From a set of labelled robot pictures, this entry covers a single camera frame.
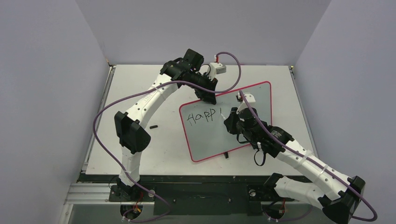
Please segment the pink-framed whiteboard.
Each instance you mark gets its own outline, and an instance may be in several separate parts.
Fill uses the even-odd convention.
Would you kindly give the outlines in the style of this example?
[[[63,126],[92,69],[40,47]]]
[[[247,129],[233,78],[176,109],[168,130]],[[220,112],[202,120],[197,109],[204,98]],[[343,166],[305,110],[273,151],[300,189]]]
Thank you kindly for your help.
[[[247,146],[247,141],[237,134],[240,106],[237,94],[252,94],[258,117],[268,125],[272,123],[272,86],[269,81],[252,84],[227,93],[216,95],[216,104],[199,100],[182,104],[179,114],[193,162],[200,162]]]

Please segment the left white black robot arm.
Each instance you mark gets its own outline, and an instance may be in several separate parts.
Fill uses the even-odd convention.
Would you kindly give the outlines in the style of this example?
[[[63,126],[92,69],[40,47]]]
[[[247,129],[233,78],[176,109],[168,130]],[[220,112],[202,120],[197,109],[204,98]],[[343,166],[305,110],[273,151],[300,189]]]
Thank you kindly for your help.
[[[204,57],[198,52],[187,49],[182,58],[166,62],[161,68],[151,89],[125,112],[117,112],[114,116],[116,135],[122,147],[124,166],[113,189],[115,195],[133,201],[141,195],[141,189],[135,184],[139,181],[141,154],[151,141],[145,128],[151,117],[161,104],[172,93],[181,87],[181,81],[196,85],[194,90],[199,99],[216,104],[215,94],[217,79],[202,75],[199,70],[204,63]]]

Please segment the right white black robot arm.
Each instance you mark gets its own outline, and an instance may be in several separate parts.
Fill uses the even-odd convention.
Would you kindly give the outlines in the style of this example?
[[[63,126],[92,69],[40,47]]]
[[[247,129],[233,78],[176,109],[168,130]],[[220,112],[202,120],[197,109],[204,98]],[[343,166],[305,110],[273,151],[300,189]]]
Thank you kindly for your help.
[[[354,218],[366,185],[361,177],[350,177],[328,166],[282,128],[256,119],[254,108],[233,107],[224,124],[230,134],[243,136],[253,149],[287,163],[310,180],[303,183],[273,173],[263,187],[267,198],[308,203],[337,224],[347,224]]]

